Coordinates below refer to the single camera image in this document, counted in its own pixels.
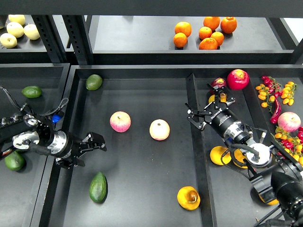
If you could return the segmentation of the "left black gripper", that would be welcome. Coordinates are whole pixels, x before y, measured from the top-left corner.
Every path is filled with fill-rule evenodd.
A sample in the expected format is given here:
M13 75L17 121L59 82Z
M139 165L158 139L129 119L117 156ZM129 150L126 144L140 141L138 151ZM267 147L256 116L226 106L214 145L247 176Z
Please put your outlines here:
M81 140L69 132L64 148L55 155L55 164L65 169L71 169L75 166L84 167L85 163L80 157L86 152L95 149L107 151L105 140L102 135L95 132L89 132L87 136Z

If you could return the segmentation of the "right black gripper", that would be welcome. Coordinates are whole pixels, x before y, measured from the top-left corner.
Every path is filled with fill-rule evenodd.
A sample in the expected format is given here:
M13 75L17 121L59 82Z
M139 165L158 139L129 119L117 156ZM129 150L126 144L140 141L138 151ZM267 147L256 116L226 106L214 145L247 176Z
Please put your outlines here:
M200 131L209 124L222 138L235 138L242 132L241 121L228 107L235 103L235 97L226 86L213 87L209 83L207 86L214 92L213 104L208 104L204 111L199 111L185 103L188 108L187 120Z

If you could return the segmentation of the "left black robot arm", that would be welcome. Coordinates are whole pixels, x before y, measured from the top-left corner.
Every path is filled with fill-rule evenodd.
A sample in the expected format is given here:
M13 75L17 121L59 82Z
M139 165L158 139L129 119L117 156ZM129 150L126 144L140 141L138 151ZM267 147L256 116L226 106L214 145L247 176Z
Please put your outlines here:
M85 166L80 159L85 153L96 149L107 150L100 134L88 132L84 139L79 139L68 131L55 130L55 119L64 115L62 109L68 104L67 98L63 98L57 108L45 114L36 114L29 104L20 106L7 89L0 89L17 109L16 114L3 117L0 121L0 144L12 144L1 150L1 159L17 150L29 150L39 155L53 156L56 165L70 169Z

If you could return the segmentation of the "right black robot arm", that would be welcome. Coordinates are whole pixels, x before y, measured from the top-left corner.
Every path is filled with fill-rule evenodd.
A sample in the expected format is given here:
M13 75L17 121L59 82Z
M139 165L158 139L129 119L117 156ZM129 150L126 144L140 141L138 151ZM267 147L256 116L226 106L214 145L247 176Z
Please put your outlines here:
M199 89L197 88L196 81L194 77L190 77L189 80L186 81L187 86L187 99L189 108L193 108L194 110L202 110L203 108L200 106L199 100ZM252 83L249 83L246 88L244 88L243 91L232 91L233 94L236 96L237 102L239 102L240 107L233 107L233 110L237 110L238 113L236 114L242 114L241 118L244 120L244 122L247 123L248 120L253 122L253 126L256 126L257 128L266 129L268 128L268 123L266 123L266 120L264 118L263 112L261 110L261 107L258 105L256 92L253 91ZM222 206L226 204L226 207L223 207L226 210L220 211L219 213L216 213L216 208L220 208L219 205L217 207L214 203L214 192L212 188L212 179L211 179L211 172L210 172L210 159L206 156L207 149L206 145L215 145L216 142L219 142L219 135L214 130L206 130L207 134L204 134L204 132L201 133L201 127L202 124L198 123L198 129L195 125L191 125L191 134L192 134L192 142L193 142L193 152L194 152L194 160L195 160L195 166L196 166L196 178L197 178L197 185L198 185L198 192L199 195L202 196L202 202L200 204L200 213L201 213L201 226L202 227L217 227L217 215L225 215L225 217L230 218L231 215L231 209L233 206L227 207L227 205L231 205L229 203L223 203ZM286 162L286 165L281 166L278 163L276 164L275 155L273 155L273 160L271 164L268 164L266 167L254 167L257 171L257 175L268 175L271 174L273 170L278 170L279 167L282 172L285 172L285 167L289 166L289 171L291 174L293 174L295 177L301 177L299 173L295 173L296 167L291 167L290 164L287 163L287 161L284 161L283 159L280 160L280 163L284 161ZM244 177L236 178L232 176L232 174L218 172L218 176L225 176L227 177L227 186L235 186L233 183L235 183L235 180L240 178L244 180ZM240 189L235 188L235 192L232 191L230 194L227 194L227 192L224 192L223 182L219 182L218 190L221 195L227 195L228 198L235 198L236 195L247 195L248 192L242 192ZM242 202L240 201L240 208L246 208L246 210L240 210L244 211L253 211L252 210L252 203L248 202Z

